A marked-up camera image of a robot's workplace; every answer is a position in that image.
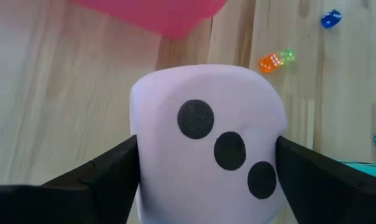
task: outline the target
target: pink box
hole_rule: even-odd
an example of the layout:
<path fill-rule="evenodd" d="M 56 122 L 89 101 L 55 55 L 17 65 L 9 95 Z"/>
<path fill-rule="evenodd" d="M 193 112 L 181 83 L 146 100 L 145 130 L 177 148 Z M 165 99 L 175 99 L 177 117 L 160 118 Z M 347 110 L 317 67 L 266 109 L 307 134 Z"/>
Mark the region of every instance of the pink box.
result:
<path fill-rule="evenodd" d="M 227 0 L 72 0 L 169 38 L 187 36 Z"/>

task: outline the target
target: white die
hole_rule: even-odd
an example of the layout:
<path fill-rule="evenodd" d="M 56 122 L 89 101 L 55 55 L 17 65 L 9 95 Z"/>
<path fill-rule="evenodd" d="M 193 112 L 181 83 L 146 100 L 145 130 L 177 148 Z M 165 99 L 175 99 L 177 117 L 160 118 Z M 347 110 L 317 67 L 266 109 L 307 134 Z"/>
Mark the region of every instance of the white die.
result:
<path fill-rule="evenodd" d="M 161 70 L 133 86 L 130 107 L 143 224 L 253 224 L 277 214 L 275 142 L 287 118 L 263 77 L 231 65 Z"/>

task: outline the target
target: wood grain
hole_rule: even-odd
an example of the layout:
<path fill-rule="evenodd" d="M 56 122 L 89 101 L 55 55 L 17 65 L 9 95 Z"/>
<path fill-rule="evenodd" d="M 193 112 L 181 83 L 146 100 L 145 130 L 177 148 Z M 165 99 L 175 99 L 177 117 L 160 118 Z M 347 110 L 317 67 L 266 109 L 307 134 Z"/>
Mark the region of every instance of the wood grain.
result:
<path fill-rule="evenodd" d="M 325 30 L 321 15 L 339 9 Z M 285 136 L 336 159 L 376 162 L 376 0 L 233 0 L 168 40 L 66 0 L 0 0 L 0 184 L 40 184 L 129 135 L 129 90 L 163 68 L 258 60 L 282 97 Z M 135 212 L 131 223 L 137 223 Z M 290 209 L 274 223 L 296 223 Z"/>

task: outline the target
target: black dot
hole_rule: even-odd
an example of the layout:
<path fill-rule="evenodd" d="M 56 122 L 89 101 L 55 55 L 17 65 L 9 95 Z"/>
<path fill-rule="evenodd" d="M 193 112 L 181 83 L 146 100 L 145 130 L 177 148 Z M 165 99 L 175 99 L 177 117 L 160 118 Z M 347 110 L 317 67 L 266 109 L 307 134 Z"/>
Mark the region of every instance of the black dot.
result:
<path fill-rule="evenodd" d="M 189 100 L 181 106 L 177 120 L 180 130 L 185 136 L 191 139 L 201 139 L 212 130 L 214 113 L 206 102 Z"/>
<path fill-rule="evenodd" d="M 254 197 L 269 198 L 276 189 L 275 169 L 269 162 L 258 162 L 251 167 L 247 183 Z"/>
<path fill-rule="evenodd" d="M 237 170 L 245 161 L 243 139 L 235 132 L 222 134 L 215 142 L 214 157 L 223 169 Z"/>

